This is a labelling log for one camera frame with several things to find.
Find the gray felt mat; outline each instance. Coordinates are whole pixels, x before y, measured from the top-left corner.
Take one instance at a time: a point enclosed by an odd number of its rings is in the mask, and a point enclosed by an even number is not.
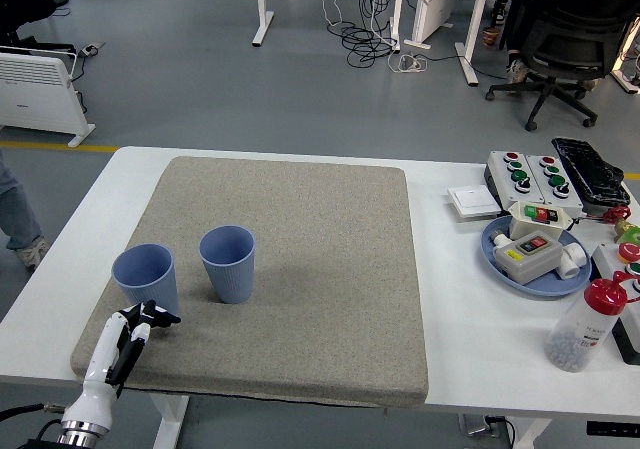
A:
[[[219,302],[198,257],[200,237],[223,224],[248,227],[257,240],[254,292],[239,305]],[[401,170],[176,158],[129,246],[143,242],[175,255],[182,322],[152,331],[128,387],[424,403],[427,363]],[[78,375],[105,321],[127,305],[110,281],[72,356]]]

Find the yellow sticker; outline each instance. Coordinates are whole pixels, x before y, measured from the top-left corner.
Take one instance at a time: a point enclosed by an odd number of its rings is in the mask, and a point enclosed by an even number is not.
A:
[[[521,254],[518,254],[516,251],[509,249],[506,253],[511,259],[515,259],[516,261],[521,261],[523,259]]]

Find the blue tray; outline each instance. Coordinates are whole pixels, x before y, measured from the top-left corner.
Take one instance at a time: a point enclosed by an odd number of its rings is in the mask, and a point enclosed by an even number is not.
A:
[[[535,294],[536,296],[544,296],[544,297],[559,297],[566,296],[567,294],[571,294],[572,292],[578,291],[580,289],[584,289],[589,282],[589,277],[591,276],[591,258],[588,257],[587,254],[587,264],[580,268],[580,272],[576,277],[571,279],[567,279],[563,281],[556,274],[556,271],[551,271],[546,273],[543,276],[534,279],[533,281],[528,282],[527,284],[518,284],[515,281],[512,281],[507,276],[500,272],[498,266],[496,265],[496,260],[493,257],[493,242],[491,242],[490,235],[493,231],[500,230],[504,232],[507,236],[509,235],[509,224],[511,223],[511,216],[504,216],[494,219],[489,223],[487,227],[485,227],[484,231],[482,231],[482,240],[480,242],[480,247],[482,249],[483,260],[487,261],[489,268],[498,276],[498,278],[502,279],[504,282],[509,284],[516,289],[520,289],[521,291],[527,292],[529,294]],[[562,231],[562,235],[560,239],[558,239],[563,245],[571,244],[572,242],[580,242],[573,237],[569,232]]]

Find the plastic bottle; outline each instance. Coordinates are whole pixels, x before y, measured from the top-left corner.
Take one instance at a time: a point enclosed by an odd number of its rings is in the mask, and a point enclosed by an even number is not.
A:
[[[627,303],[618,282],[596,279],[558,321],[544,344],[551,362],[569,372],[582,371],[607,338]]]

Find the robotic arm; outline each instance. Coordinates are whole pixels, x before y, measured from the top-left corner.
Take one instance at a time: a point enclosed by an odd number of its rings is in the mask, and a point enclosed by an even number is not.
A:
[[[111,316],[91,356],[82,395],[62,417],[62,434],[56,447],[95,447],[111,429],[111,405],[120,396],[151,328],[179,322],[179,317],[156,306],[153,300]]]

